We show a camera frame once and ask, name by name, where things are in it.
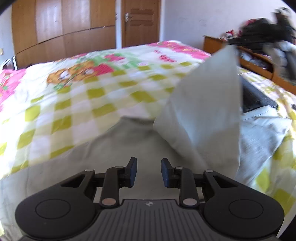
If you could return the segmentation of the brown wooden wardrobe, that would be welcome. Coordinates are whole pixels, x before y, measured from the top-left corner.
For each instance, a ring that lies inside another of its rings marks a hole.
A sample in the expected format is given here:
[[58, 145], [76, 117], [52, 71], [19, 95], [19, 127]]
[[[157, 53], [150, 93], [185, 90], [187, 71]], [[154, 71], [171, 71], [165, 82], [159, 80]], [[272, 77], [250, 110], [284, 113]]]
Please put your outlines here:
[[11, 23], [18, 68], [116, 46], [115, 1], [15, 1]]

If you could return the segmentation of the brown wooden headboard shelf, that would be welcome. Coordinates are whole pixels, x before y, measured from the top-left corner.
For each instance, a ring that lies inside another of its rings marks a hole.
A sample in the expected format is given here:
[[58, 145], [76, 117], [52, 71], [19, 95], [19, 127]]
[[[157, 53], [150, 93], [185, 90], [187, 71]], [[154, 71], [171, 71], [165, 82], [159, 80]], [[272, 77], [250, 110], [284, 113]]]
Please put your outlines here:
[[[222, 39], [204, 35], [203, 50], [205, 52], [214, 54], [226, 45], [227, 42]], [[295, 95], [295, 86], [288, 83], [288, 81], [284, 80], [278, 75], [272, 64], [272, 61], [269, 58], [240, 46], [237, 47], [237, 51], [241, 67], [273, 81], [284, 90]]]

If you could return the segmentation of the checkered floral bed sheet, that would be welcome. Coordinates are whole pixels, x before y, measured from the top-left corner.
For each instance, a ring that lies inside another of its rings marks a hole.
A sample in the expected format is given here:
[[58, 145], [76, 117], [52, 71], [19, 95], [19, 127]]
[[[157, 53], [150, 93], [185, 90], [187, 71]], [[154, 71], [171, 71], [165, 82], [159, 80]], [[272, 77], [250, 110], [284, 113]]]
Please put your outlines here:
[[[70, 153], [103, 134], [122, 116], [155, 118], [174, 87], [210, 54], [178, 41], [95, 51], [22, 70], [15, 93], [1, 111], [1, 178]], [[238, 73], [278, 104], [278, 114], [295, 120], [295, 95], [271, 80], [238, 67]], [[26, 103], [20, 117], [17, 104]], [[21, 236], [13, 224], [23, 181], [1, 187], [1, 240]], [[295, 216], [295, 129], [252, 183]]]

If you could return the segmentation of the black cushion on bed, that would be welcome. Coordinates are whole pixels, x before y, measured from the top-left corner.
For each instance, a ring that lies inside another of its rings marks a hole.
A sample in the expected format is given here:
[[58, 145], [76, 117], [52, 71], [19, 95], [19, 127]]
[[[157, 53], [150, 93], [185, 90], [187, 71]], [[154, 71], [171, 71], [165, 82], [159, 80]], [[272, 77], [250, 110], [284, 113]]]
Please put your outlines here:
[[264, 106], [278, 109], [278, 104], [249, 83], [245, 78], [239, 76], [242, 89], [242, 111], [247, 113]]

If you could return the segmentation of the light grey pants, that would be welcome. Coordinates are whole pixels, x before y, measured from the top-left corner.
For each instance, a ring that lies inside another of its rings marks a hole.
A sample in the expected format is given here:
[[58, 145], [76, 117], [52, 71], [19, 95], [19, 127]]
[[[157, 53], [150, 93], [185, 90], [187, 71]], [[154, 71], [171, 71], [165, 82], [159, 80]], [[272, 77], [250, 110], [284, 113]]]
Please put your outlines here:
[[[48, 160], [52, 164], [38, 163], [14, 173], [16, 177], [2, 177], [1, 187], [23, 181], [25, 199], [85, 169], [104, 171], [133, 156], [138, 160], [135, 187], [123, 190], [123, 198], [176, 198], [175, 191], [162, 185], [164, 157], [252, 185], [292, 124], [271, 107], [242, 112], [236, 64], [231, 48], [219, 51], [178, 81], [155, 118], [122, 116], [103, 134]], [[15, 210], [11, 214], [15, 221]]]

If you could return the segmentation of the brown wooden door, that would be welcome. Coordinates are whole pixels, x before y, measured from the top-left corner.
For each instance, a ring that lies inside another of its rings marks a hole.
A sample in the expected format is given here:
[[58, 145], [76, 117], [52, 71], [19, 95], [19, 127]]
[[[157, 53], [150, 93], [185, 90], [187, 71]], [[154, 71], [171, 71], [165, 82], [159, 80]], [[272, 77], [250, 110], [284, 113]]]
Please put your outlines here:
[[122, 1], [122, 47], [131, 47], [158, 42], [160, 17], [160, 0]]

